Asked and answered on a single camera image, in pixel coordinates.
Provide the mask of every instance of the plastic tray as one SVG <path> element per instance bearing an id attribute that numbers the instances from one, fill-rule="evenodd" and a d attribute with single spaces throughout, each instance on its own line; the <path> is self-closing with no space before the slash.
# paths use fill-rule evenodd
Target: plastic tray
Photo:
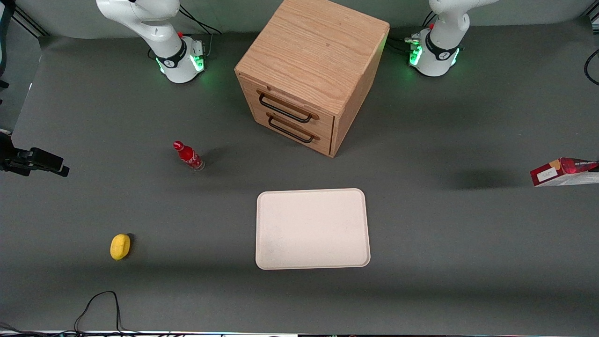
<path id="1" fill-rule="evenodd" d="M 370 262 L 361 190 L 264 192 L 257 204 L 256 264 L 261 269 L 364 267 Z"/>

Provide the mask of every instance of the wood grain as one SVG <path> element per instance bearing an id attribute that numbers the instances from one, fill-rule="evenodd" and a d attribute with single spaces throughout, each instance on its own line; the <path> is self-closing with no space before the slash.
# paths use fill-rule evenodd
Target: wood grain
<path id="1" fill-rule="evenodd" d="M 243 94 L 246 97 L 247 104 L 249 105 L 250 110 L 252 111 L 252 116 L 254 117 L 254 120 L 257 123 L 302 145 L 306 145 L 309 148 L 312 148 L 324 155 L 330 154 L 331 135 L 334 124 L 333 117 L 328 115 L 320 115 L 317 116 L 317 119 L 310 119 L 310 121 L 305 124 L 295 122 L 289 119 L 288 117 L 278 114 L 275 111 L 269 109 L 268 107 L 264 107 L 262 104 L 260 104 L 259 93 L 263 91 L 262 85 L 244 79 L 243 77 L 238 77 L 238 80 L 243 90 Z M 299 112 L 298 110 L 288 110 L 290 104 L 282 105 L 277 101 L 272 101 L 269 99 L 266 100 L 268 101 L 268 103 L 277 106 L 280 109 L 284 109 L 295 116 L 303 118 L 303 116 L 301 116 L 301 112 Z M 309 139 L 310 136 L 314 136 L 314 140 L 309 144 L 305 144 L 293 137 L 290 137 L 285 133 L 280 132 L 279 130 L 276 130 L 268 123 L 270 116 L 274 118 L 273 123 L 275 125 L 282 127 L 283 129 L 305 139 Z"/>
<path id="2" fill-rule="evenodd" d="M 379 66 L 389 24 L 328 0 L 285 0 L 235 67 L 256 122 L 337 154 Z M 308 123 L 263 106 L 265 101 Z"/>
<path id="3" fill-rule="evenodd" d="M 235 69 L 339 115 L 388 29 L 327 0 L 285 0 Z"/>
<path id="4" fill-rule="evenodd" d="M 349 131 L 349 127 L 352 126 L 353 120 L 356 118 L 358 111 L 362 107 L 362 103 L 364 103 L 364 100 L 366 99 L 366 96 L 373 85 L 374 77 L 376 76 L 376 71 L 379 67 L 380 57 L 383 55 L 383 49 L 385 48 L 385 40 L 386 36 L 377 49 L 377 52 L 373 55 L 373 58 L 368 64 L 368 68 L 366 69 L 366 72 L 364 72 L 360 82 L 358 82 L 356 88 L 353 90 L 353 94 L 345 106 L 342 117 L 338 118 L 338 122 L 333 128 L 331 157 L 334 157 L 337 154 L 339 146 L 341 146 L 341 142 L 343 142 L 343 139 L 345 139 L 345 136 Z"/>

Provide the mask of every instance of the black metal handle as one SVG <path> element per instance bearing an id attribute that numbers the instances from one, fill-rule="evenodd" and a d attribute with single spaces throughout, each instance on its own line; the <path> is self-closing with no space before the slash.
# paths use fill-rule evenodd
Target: black metal handle
<path id="1" fill-rule="evenodd" d="M 307 122 L 310 121 L 310 119 L 312 119 L 312 115 L 308 115 L 308 118 L 305 118 L 305 119 L 304 118 L 296 117 L 296 116 L 288 113 L 287 111 L 281 110 L 281 109 L 277 108 L 276 106 L 274 106 L 272 104 L 266 103 L 263 99 L 264 99 L 264 94 L 260 94 L 260 98 L 258 99 L 258 101 L 260 101 L 260 104 L 262 104 L 263 106 L 265 106 L 265 107 L 267 107 L 267 108 L 269 108 L 271 110 L 274 110 L 274 111 L 276 111 L 276 112 L 278 112 L 280 114 L 283 114 L 283 115 L 285 115 L 285 116 L 293 119 L 294 121 L 298 121 L 300 123 L 307 123 Z"/>
<path id="2" fill-rule="evenodd" d="M 286 134 L 286 135 L 289 135 L 289 136 L 291 136 L 291 137 L 293 137 L 293 138 L 295 138 L 295 139 L 299 140 L 300 142 L 302 142 L 302 143 L 306 143 L 306 144 L 309 144 L 309 143 L 311 143 L 311 142 L 312 142 L 312 140 L 314 140 L 314 136 L 310 136 L 310 138 L 309 138 L 309 139 L 303 139 L 302 137 L 300 137 L 300 136 L 298 136 L 298 135 L 295 135 L 295 134 L 292 134 L 292 133 L 290 133 L 289 131 L 287 131 L 287 130 L 283 129 L 282 127 L 278 127 L 277 125 L 274 125 L 274 124 L 273 124 L 273 119 L 274 119 L 274 118 L 273 118 L 272 116 L 269 116 L 269 117 L 268 117 L 268 124 L 269 124 L 271 127 L 273 127 L 273 128 L 275 128 L 275 129 L 277 129 L 277 130 L 281 131 L 282 133 L 284 133 L 284 134 Z"/>

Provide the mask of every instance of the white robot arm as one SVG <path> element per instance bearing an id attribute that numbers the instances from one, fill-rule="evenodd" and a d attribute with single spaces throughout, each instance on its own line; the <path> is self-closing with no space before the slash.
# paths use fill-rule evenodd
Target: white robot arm
<path id="1" fill-rule="evenodd" d="M 179 0 L 96 0 L 102 14 L 141 36 L 156 54 L 162 73 L 174 83 L 191 81 L 204 70 L 201 41 L 180 37 L 166 20 Z"/>
<path id="2" fill-rule="evenodd" d="M 406 38 L 412 43 L 410 65 L 422 74 L 437 77 L 445 74 L 455 64 L 459 43 L 470 28 L 467 12 L 499 0 L 429 0 L 438 15 L 434 27 L 425 28 Z"/>

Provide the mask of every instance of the box label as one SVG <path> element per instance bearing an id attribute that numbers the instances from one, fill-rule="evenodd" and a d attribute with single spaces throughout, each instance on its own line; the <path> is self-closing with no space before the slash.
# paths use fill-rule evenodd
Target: box label
<path id="1" fill-rule="evenodd" d="M 547 180 L 549 178 L 553 178 L 557 175 L 558 175 L 557 170 L 555 169 L 555 167 L 552 167 L 549 170 L 545 170 L 541 173 L 537 173 L 537 179 L 539 180 L 539 182 L 544 182 L 545 180 Z"/>

